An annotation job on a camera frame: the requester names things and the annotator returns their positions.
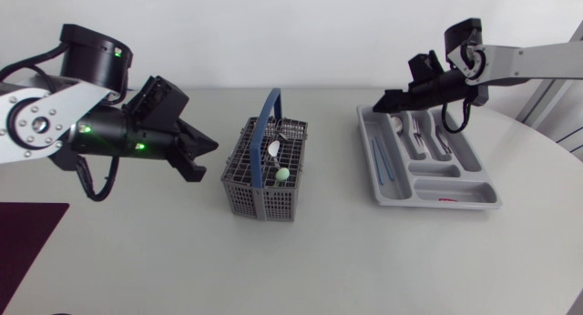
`green ball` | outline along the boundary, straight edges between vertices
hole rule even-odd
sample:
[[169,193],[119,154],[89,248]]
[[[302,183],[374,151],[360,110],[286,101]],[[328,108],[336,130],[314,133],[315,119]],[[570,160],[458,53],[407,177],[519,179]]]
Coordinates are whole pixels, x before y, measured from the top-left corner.
[[275,179],[282,182],[290,176],[290,170],[287,168],[280,168],[277,173],[275,173]]

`green led light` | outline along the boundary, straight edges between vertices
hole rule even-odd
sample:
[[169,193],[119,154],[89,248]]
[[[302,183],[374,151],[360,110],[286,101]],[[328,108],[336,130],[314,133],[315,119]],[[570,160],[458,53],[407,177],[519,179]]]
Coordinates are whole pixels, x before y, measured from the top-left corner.
[[91,127],[89,127],[85,124],[81,124],[81,125],[79,125],[78,131],[79,131],[79,133],[89,133],[89,132],[91,132]]

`blue basket handle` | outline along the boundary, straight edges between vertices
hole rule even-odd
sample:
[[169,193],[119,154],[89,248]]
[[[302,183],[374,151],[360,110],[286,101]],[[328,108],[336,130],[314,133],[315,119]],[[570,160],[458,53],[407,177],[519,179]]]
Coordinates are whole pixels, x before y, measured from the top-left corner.
[[251,145],[249,146],[249,153],[251,157],[251,185],[254,188],[263,188],[263,180],[261,173],[261,142],[265,135],[265,128],[267,128],[267,120],[270,117],[271,109],[274,108],[275,118],[281,119],[281,89],[274,88],[267,100],[261,114],[255,122],[255,129],[251,137]]

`gray cutlery tray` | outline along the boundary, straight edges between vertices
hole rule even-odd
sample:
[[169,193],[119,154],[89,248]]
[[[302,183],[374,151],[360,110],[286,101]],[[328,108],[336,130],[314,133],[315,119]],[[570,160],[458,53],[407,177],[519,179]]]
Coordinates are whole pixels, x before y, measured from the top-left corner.
[[[373,193],[379,205],[467,209],[502,206],[464,133],[450,134],[442,127],[441,109],[388,115],[374,113],[370,106],[358,106],[356,112]],[[396,132],[391,117],[401,118],[401,133]],[[429,152],[424,152],[415,141],[413,118],[417,120],[421,138]],[[455,123],[449,114],[447,122]],[[445,152],[436,130],[442,133],[440,137],[452,153]],[[375,138],[386,155],[394,180],[389,179],[383,160],[377,157],[375,161],[371,144]],[[384,184],[380,182],[377,163],[384,175]]]

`gray plastic basket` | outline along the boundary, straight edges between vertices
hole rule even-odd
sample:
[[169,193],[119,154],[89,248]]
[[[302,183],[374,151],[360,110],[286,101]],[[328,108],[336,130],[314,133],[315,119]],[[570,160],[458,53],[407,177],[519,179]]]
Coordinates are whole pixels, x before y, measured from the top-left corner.
[[[272,108],[275,117],[270,117]],[[260,220],[294,220],[307,126],[281,117],[281,91],[274,88],[260,116],[250,118],[241,131],[220,179],[234,214]],[[290,170],[289,178],[280,183],[275,180],[277,168],[267,152],[275,139],[280,141],[277,160],[282,168]]]

